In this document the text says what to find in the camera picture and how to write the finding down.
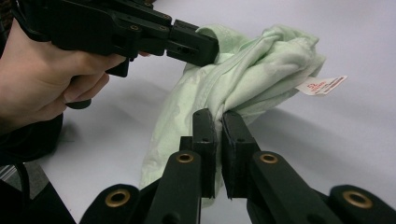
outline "crumpled fabric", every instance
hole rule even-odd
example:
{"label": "crumpled fabric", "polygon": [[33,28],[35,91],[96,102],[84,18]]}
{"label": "crumpled fabric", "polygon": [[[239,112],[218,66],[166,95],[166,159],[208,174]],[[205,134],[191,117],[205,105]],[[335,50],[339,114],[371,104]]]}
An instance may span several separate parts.
{"label": "crumpled fabric", "polygon": [[[163,105],[144,159],[140,187],[162,176],[180,136],[192,136],[192,114],[208,108],[221,143],[221,117],[239,113],[246,124],[293,96],[296,86],[316,77],[325,58],[316,53],[318,38],[283,25],[265,29],[257,38],[221,25],[197,31],[219,41],[219,55],[204,67],[187,64]],[[221,183],[218,148],[216,189]]]}

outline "clothing tag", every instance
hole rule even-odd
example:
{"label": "clothing tag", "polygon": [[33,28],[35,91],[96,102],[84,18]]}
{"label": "clothing tag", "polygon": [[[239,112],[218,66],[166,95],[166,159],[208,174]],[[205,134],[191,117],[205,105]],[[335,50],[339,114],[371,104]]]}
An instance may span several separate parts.
{"label": "clothing tag", "polygon": [[308,77],[296,89],[307,95],[327,95],[345,79],[347,79],[347,76],[333,78]]}

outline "metal hole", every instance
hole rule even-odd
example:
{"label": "metal hole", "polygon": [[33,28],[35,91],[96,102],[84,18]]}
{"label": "metal hole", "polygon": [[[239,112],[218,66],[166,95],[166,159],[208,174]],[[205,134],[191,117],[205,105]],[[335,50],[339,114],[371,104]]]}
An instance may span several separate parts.
{"label": "metal hole", "polygon": [[106,205],[109,207],[120,207],[126,204],[131,198],[131,194],[126,189],[116,189],[106,197]]}
{"label": "metal hole", "polygon": [[131,26],[131,30],[138,30],[138,29],[139,29],[139,27],[136,26],[136,25],[132,25],[132,26]]}
{"label": "metal hole", "polygon": [[177,156],[177,161],[187,163],[194,160],[194,157],[190,154],[181,154]]}
{"label": "metal hole", "polygon": [[359,208],[367,209],[373,207],[373,202],[367,196],[356,190],[345,191],[343,197],[347,202]]}
{"label": "metal hole", "polygon": [[277,163],[277,157],[272,154],[268,154],[268,153],[262,154],[260,156],[260,160],[262,160],[263,162],[266,162],[266,163],[270,163],[270,164]]}

